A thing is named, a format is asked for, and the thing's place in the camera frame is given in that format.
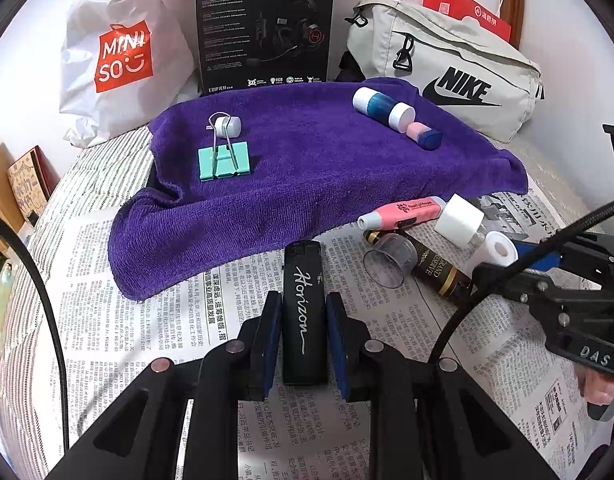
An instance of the newspaper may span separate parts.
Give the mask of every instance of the newspaper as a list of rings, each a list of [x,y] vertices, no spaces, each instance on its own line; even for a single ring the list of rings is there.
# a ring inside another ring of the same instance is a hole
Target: newspaper
[[[526,240],[562,227],[533,182],[530,193],[482,197],[487,219]],[[257,254],[194,276],[143,302],[118,291],[106,257],[117,209],[66,224],[48,290],[67,363],[69,433],[73,443],[149,362],[203,357],[235,338],[257,316],[268,290],[282,291],[282,251]],[[458,250],[428,222],[410,230],[459,266],[473,252]],[[362,266],[368,249],[362,231],[348,224],[317,238],[324,245],[325,288],[341,293],[350,316],[373,337],[409,358],[426,360],[454,308],[408,278],[396,290],[373,283]],[[555,276],[573,286],[580,279]],[[46,325],[38,345],[32,399],[48,468],[62,455],[60,392]],[[574,365],[547,352],[544,333],[526,306],[490,297],[461,325],[446,354],[456,358],[497,402],[563,480],[574,480],[590,453],[608,444],[611,423],[592,421],[578,391]],[[242,479],[361,479],[368,475],[370,412],[347,404],[331,376],[322,388],[284,386],[276,380],[265,402],[239,406]],[[190,409],[178,459],[181,476]]]

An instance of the black rectangular object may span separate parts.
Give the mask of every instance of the black rectangular object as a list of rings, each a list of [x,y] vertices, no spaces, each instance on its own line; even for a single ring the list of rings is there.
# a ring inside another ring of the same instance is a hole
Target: black rectangular object
[[[282,380],[310,386],[327,382],[327,314],[320,244],[294,242],[284,250]]]
[[[196,0],[203,94],[327,79],[333,0]]]

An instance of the clear plastic cup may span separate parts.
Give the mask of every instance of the clear plastic cup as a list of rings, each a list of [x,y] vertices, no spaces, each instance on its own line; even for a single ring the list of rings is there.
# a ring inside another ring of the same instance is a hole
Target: clear plastic cup
[[[388,233],[365,254],[362,262],[374,282],[398,288],[418,264],[418,252],[405,237]]]

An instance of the brown notebook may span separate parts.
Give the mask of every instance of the brown notebook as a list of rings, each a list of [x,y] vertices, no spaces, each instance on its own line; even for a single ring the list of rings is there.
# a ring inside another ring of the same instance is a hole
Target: brown notebook
[[[34,226],[53,190],[47,183],[45,173],[42,153],[38,146],[26,152],[7,170],[18,207],[27,221]]]

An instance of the nike logo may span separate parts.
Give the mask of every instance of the nike logo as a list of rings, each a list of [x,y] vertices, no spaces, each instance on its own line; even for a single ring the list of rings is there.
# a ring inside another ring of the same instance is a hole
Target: nike logo
[[[440,95],[436,91],[436,86],[464,97]],[[482,100],[490,88],[491,85],[485,83],[482,79],[477,79],[450,66],[441,78],[437,77],[424,88],[423,97],[438,106],[500,106],[494,103],[485,103]]]

